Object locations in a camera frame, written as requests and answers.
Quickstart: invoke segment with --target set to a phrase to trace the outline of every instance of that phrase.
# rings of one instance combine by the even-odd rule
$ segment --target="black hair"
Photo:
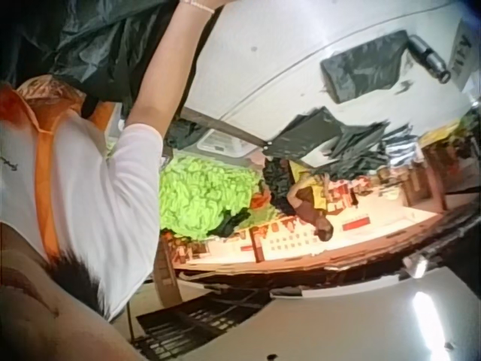
[[[62,253],[52,260],[45,270],[65,292],[104,319],[110,319],[110,311],[100,288],[100,280],[78,256],[72,252]]]
[[[334,233],[334,227],[332,225],[329,226],[328,231],[326,231],[324,229],[317,229],[316,230],[316,235],[317,235],[317,237],[319,237],[319,240],[321,240],[322,242],[330,241],[333,233]]]

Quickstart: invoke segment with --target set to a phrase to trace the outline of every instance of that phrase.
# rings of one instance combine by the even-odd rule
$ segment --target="hand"
[[[209,9],[216,10],[230,2],[235,2],[236,0],[196,0],[199,4],[207,6]]]
[[[305,181],[306,179],[310,178],[310,174],[308,171],[303,171],[301,176],[299,177],[300,181]]]

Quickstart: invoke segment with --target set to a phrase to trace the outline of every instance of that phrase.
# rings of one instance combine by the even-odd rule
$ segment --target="person in yellow shirt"
[[[293,162],[291,170],[296,184],[287,194],[287,200],[299,218],[316,227],[315,234],[321,241],[331,240],[334,227],[326,218],[330,182],[328,174],[309,175],[306,169]]]

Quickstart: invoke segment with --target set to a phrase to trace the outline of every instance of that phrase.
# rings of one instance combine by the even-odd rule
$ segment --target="orange safety vest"
[[[84,94],[49,75],[28,80],[18,90],[0,84],[0,121],[16,128],[33,126],[38,134],[35,206],[42,244],[50,260],[60,253],[51,198],[53,139],[59,125],[68,119],[68,111],[80,114],[84,99]],[[104,132],[113,107],[111,102],[99,103],[89,120]]]

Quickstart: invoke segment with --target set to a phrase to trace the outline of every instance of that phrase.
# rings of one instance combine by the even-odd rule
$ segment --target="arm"
[[[331,180],[329,178],[329,174],[325,173],[322,181],[324,182],[324,197],[328,202],[330,202],[331,194],[329,193],[329,184],[331,183]]]
[[[229,0],[198,0],[211,9]],[[126,126],[147,124],[165,137],[182,99],[192,61],[210,14],[193,5],[179,3],[142,80],[137,101]]]
[[[299,179],[299,181],[291,187],[289,193],[287,193],[287,201],[293,208],[299,207],[302,203],[302,200],[296,196],[298,191],[307,187],[313,178],[314,176],[305,174],[305,176],[301,177],[301,179]]]

